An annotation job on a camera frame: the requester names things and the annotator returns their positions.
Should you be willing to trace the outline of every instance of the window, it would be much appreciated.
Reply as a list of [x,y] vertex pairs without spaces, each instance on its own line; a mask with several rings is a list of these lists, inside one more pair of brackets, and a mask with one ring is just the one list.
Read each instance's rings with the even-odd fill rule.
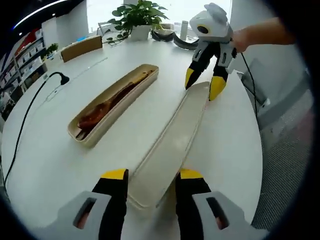
[[165,22],[181,23],[182,20],[190,21],[195,15],[201,11],[206,10],[204,5],[215,3],[226,11],[226,16],[230,21],[232,0],[154,0],[160,6],[165,7],[168,11],[164,10],[165,15],[169,20]]
[[124,0],[87,0],[86,11],[89,33],[97,30],[98,23],[112,19],[112,11],[116,10],[123,2]]
[[[226,11],[228,19],[230,19],[232,0],[152,0],[168,9],[164,10],[169,20],[164,22],[181,23],[182,20],[190,21],[199,12],[205,10],[204,5],[209,3],[218,4]],[[97,30],[98,23],[107,22],[113,18],[112,11],[117,9],[124,0],[87,0],[87,18],[89,33]],[[126,0],[126,2],[135,2],[135,0]]]

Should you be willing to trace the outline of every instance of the white robot head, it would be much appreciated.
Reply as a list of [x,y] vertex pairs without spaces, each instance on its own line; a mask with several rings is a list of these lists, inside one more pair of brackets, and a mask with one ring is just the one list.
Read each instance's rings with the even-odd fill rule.
[[190,20],[190,26],[199,37],[225,38],[230,34],[227,13],[215,3],[204,5],[202,11]]

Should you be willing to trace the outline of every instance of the table surface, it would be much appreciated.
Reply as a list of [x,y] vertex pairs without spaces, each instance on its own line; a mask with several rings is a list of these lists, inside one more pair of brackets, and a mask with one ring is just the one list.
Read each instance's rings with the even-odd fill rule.
[[[104,45],[46,73],[59,70],[70,82],[59,87],[60,77],[55,75],[40,91],[26,119],[7,182],[12,207],[27,227],[53,222],[60,207],[80,192],[91,191],[106,171],[127,168],[130,174],[136,169],[185,94],[185,74],[192,55],[173,43],[125,41],[115,47]],[[104,89],[145,63],[159,67],[157,80],[94,148],[75,142],[67,133],[73,117]],[[212,59],[198,82],[211,80],[214,63]],[[42,82],[43,76],[25,92],[5,122],[1,146],[4,175],[23,116]],[[255,113],[233,72],[224,91],[206,106],[184,168],[201,172],[211,190],[222,192],[240,206],[251,223],[260,196],[262,166]],[[151,219],[141,218],[127,204],[122,239],[180,239],[174,192],[168,192]]]

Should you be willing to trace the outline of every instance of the robot eye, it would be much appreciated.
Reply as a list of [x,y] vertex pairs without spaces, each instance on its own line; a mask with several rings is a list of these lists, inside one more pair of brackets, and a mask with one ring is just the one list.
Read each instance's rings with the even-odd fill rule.
[[208,34],[209,33],[209,30],[205,26],[198,26],[197,29],[202,34]]

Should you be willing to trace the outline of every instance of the gray gripper body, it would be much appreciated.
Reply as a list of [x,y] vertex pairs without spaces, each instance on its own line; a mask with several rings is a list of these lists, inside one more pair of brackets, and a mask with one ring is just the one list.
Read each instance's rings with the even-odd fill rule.
[[[218,191],[194,194],[192,197],[200,214],[204,240],[261,240],[268,234],[265,229],[252,227],[245,220],[244,211]],[[218,227],[209,205],[210,198],[216,200],[227,219],[228,226],[224,229]]]
[[[84,191],[59,209],[53,223],[34,228],[31,233],[41,240],[98,240],[101,220],[110,199],[110,195]],[[84,209],[92,202],[94,205],[84,228],[77,228]]]

